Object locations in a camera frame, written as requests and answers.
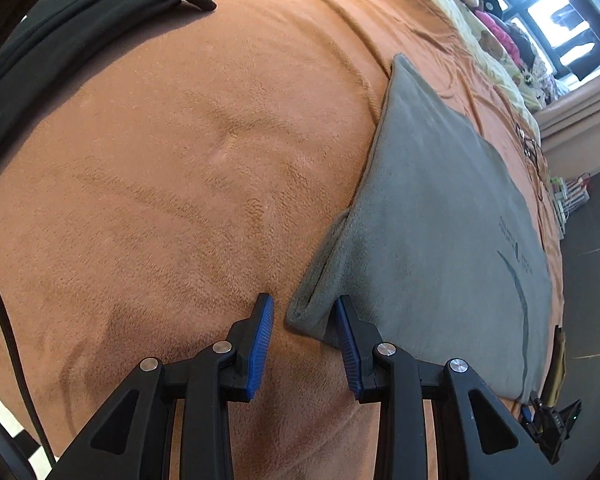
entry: black clip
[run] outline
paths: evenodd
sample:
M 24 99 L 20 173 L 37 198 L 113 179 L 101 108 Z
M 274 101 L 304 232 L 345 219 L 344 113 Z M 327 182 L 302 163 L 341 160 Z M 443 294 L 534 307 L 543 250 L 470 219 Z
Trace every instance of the black clip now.
M 180 479 L 232 480 L 227 402 L 253 399 L 273 328 L 273 299 L 260 294 L 249 319 L 195 357 L 144 359 L 62 454 L 48 480 L 169 477 L 177 399 L 185 399 Z
M 440 480 L 557 480 L 536 444 L 462 359 L 416 361 L 360 321 L 349 296 L 333 305 L 349 389 L 380 402 L 374 480 L 426 480 L 423 399 L 432 400 Z
M 576 400 L 563 410 L 547 406 L 535 393 L 531 394 L 535 415 L 527 407 L 522 409 L 520 424 L 538 444 L 550 464 L 560 460 L 562 443 L 571 436 L 571 430 L 582 410 L 582 400 Z

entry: blue gripper pad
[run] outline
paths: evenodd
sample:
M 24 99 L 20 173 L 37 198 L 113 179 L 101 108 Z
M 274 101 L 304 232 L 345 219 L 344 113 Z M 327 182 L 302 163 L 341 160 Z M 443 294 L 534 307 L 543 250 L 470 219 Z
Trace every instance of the blue gripper pad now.
M 524 404 L 520 408 L 520 416 L 523 420 L 526 420 L 527 422 L 534 421 L 534 416 L 531 414 L 531 410 L 528 406 L 525 406 Z
M 349 390 L 353 392 L 356 400 L 360 400 L 362 396 L 362 364 L 360 362 L 360 353 L 353 339 L 349 319 L 340 298 L 336 300 L 336 329 L 338 331 L 340 352 L 342 353 L 342 361 L 347 374 Z
M 247 377 L 246 394 L 253 399 L 262 382 L 264 363 L 267 360 L 267 350 L 273 330 L 273 298 L 268 297 L 262 310 L 260 323 L 253 339 L 253 347 L 249 356 L 249 375 Z

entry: black cloth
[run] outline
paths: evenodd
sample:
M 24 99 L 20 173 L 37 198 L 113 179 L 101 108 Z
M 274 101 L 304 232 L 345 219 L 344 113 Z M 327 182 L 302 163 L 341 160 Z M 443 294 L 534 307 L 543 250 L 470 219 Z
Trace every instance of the black cloth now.
M 582 81 L 591 72 L 600 66 L 600 42 L 596 41 L 593 50 L 582 57 L 579 57 L 572 63 L 569 63 L 569 69 L 575 76 Z
M 494 14 L 498 18 L 502 18 L 503 12 L 498 0 L 483 0 L 484 12 Z
M 536 62 L 536 53 L 534 52 L 534 48 L 531 46 L 531 40 L 528 35 L 519 30 L 517 27 L 513 27 L 511 25 L 507 25 L 505 29 L 511 39 L 518 47 L 520 51 L 520 58 L 525 62 L 526 66 L 531 70 Z
M 216 8 L 213 0 L 186 1 L 202 11 Z M 91 56 L 181 2 L 40 0 L 0 50 L 0 156 L 36 105 Z

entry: black cable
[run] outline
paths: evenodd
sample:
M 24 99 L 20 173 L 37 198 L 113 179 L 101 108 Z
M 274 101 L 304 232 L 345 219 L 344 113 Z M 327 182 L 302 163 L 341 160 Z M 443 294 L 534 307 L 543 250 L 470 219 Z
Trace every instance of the black cable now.
M 33 404 L 33 399 L 31 399 L 29 387 L 27 386 L 27 380 L 24 377 L 24 370 L 22 369 L 22 362 L 20 361 L 20 354 L 18 353 L 18 346 L 16 345 L 16 338 L 13 335 L 11 321 L 9 321 L 7 309 L 4 306 L 4 301 L 2 300 L 1 295 L 0 329 L 2 330 L 2 336 L 4 337 L 4 341 L 5 343 L 7 343 L 9 359 L 11 360 L 11 366 L 13 367 L 13 373 L 16 377 L 16 382 L 18 383 L 20 395 L 22 396 L 22 400 L 24 400 L 24 405 L 27 409 L 27 413 L 29 413 L 29 418 L 33 423 L 33 427 L 36 430 L 36 433 L 38 434 L 38 438 L 40 439 L 42 449 L 45 450 L 46 457 L 48 458 L 49 463 L 53 466 L 56 464 L 56 457 L 54 456 L 53 451 L 51 450 L 51 445 L 49 444 L 49 441 L 46 438 L 45 430 L 42 428 L 42 423 L 40 423 L 40 418 L 38 417 L 38 412 L 36 412 L 36 407 Z

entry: metal screw head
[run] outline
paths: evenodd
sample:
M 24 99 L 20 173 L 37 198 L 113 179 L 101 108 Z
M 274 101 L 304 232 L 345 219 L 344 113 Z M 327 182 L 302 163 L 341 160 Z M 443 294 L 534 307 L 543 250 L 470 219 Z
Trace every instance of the metal screw head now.
M 449 367 L 459 374 L 462 374 L 469 369 L 469 365 L 463 359 L 451 359 Z
M 140 363 L 140 369 L 143 372 L 153 372 L 158 367 L 158 359 L 155 357 L 148 357 L 147 359 L 142 359 Z
M 226 354 L 231 351 L 231 343 L 228 341 L 218 341 L 214 343 L 213 349 L 216 354 Z
M 391 343 L 380 343 L 378 345 L 378 353 L 382 355 L 393 355 L 395 354 L 395 346 Z

